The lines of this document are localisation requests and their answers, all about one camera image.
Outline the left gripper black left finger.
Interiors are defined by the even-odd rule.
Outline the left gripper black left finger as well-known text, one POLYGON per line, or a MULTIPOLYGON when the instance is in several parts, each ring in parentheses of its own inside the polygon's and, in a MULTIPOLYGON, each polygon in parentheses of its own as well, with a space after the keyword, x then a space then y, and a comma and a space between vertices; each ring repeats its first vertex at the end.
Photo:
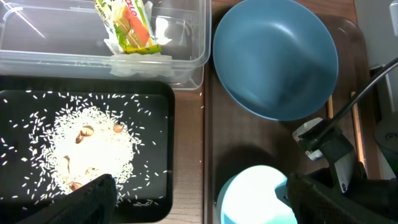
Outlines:
POLYGON ((103 174, 18 224, 109 224, 117 190, 110 174, 103 174))

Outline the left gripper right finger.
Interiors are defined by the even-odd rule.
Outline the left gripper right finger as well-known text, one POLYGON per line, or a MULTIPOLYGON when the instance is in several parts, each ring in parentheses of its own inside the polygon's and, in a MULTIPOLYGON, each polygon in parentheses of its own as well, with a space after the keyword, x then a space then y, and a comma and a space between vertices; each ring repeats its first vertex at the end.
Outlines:
POLYGON ((292 174, 287 194, 298 223, 397 223, 397 179, 354 180, 342 194, 310 175, 292 174))

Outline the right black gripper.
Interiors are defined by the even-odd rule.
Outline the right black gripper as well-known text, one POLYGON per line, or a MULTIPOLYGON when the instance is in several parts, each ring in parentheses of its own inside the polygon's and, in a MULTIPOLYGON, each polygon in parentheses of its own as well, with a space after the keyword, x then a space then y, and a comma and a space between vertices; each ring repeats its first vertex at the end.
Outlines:
MULTIPOLYGON (((327 124, 327 121, 323 120, 316 125, 312 129, 313 138, 327 124)), ((327 132, 324 139, 315 145, 310 142, 309 146, 312 149, 319 149, 329 166, 318 169, 310 174, 299 175, 310 175, 313 179, 342 194, 349 190, 354 180, 369 179, 366 175, 364 165, 358 161, 353 145, 339 128, 334 127, 327 132)))

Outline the light blue bowl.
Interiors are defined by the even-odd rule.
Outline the light blue bowl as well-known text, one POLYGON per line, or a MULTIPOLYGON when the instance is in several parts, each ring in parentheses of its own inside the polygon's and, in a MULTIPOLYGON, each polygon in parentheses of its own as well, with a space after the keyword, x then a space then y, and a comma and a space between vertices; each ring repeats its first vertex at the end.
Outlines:
POLYGON ((287 177, 271 166, 252 166, 241 171, 218 194, 218 221, 221 224, 297 223, 286 183, 287 177))

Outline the pile of rice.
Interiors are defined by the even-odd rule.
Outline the pile of rice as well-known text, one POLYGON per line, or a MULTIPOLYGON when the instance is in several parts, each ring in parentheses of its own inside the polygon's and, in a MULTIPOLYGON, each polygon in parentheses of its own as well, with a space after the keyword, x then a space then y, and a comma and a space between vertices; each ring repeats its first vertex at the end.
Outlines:
POLYGON ((117 206, 159 205, 169 192, 163 95, 1 92, 1 202, 52 203, 103 174, 117 206))

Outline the dark blue plate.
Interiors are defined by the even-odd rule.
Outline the dark blue plate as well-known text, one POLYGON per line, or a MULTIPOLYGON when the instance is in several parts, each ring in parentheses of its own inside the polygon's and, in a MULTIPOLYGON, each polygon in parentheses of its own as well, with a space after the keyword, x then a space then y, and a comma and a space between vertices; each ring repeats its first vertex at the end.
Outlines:
POLYGON ((331 34, 295 1, 247 0, 233 6, 216 28, 213 62, 237 103, 277 121, 317 112, 338 79, 331 34))

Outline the green yellow snack wrapper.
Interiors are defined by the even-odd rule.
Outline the green yellow snack wrapper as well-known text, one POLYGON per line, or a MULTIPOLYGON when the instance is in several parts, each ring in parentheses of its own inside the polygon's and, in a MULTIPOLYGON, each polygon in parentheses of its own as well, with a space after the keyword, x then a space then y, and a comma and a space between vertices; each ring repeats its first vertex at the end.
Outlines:
POLYGON ((115 55, 157 54, 162 51, 142 0, 95 0, 108 33, 105 44, 115 55))

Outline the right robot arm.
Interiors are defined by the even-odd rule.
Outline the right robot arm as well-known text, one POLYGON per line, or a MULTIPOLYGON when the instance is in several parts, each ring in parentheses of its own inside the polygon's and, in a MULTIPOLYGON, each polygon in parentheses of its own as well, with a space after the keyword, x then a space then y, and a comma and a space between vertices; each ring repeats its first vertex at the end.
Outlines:
POLYGON ((288 197, 299 223, 397 222, 397 179, 367 178, 359 148, 337 125, 377 86, 382 119, 372 139, 386 164, 397 172, 397 2, 357 1, 356 13, 374 73, 333 118, 313 119, 293 133, 311 159, 323 157, 329 164, 311 174, 289 177, 288 197))

